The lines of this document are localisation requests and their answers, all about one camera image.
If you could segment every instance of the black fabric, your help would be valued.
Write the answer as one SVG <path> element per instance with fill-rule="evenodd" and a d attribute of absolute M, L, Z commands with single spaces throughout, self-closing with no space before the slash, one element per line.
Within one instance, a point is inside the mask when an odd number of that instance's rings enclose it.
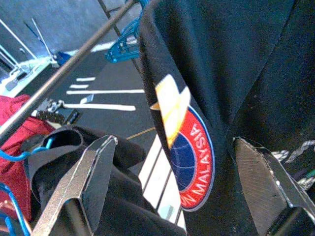
<path fill-rule="evenodd" d="M 44 210 L 62 176 L 81 157 L 85 148 L 101 131 L 78 126 L 64 126 L 53 131 L 42 142 L 55 137 L 50 150 L 38 152 L 28 158 L 31 187 Z M 145 158 L 138 145 L 118 138 L 113 167 L 109 179 L 101 219 L 94 235 L 109 236 L 185 236 L 183 229 L 161 219 L 142 195 L 139 178 L 128 170 Z"/>
<path fill-rule="evenodd" d="M 154 0 L 140 24 L 149 106 L 171 74 L 212 139 L 216 173 L 206 204 L 184 212 L 191 235 L 257 235 L 244 199 L 232 140 L 272 151 L 315 139 L 315 25 L 309 1 Z M 170 156 L 159 111 L 151 111 Z M 314 155 L 308 156 L 315 168 Z M 294 174 L 301 167 L 291 168 Z"/>

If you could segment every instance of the malaysia patch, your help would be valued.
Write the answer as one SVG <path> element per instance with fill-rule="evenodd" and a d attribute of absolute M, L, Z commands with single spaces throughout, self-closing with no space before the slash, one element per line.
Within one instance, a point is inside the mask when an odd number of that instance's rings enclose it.
<path fill-rule="evenodd" d="M 209 133 L 189 105 L 188 87 L 179 93 L 173 77 L 167 75 L 156 86 L 156 93 L 158 103 L 151 109 L 161 112 L 182 208 L 198 210 L 207 201 L 214 181 L 215 157 Z"/>

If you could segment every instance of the red fabric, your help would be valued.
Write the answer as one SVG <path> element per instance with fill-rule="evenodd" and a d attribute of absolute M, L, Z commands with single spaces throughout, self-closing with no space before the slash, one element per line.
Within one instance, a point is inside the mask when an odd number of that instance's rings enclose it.
<path fill-rule="evenodd" d="M 0 125 L 3 125 L 29 98 L 27 95 L 15 98 L 0 96 Z M 18 156 L 22 153 L 20 146 L 24 140 L 35 134 L 49 134 L 53 130 L 54 128 L 44 121 L 28 118 L 4 143 L 1 150 L 9 155 Z M 27 220 L 31 220 L 31 187 L 24 172 L 23 162 L 9 162 L 0 158 L 0 182 L 10 187 L 22 213 Z M 10 200 L 10 198 L 0 191 L 0 202 L 5 200 Z M 17 218 L 14 211 L 4 211 L 10 217 Z"/>

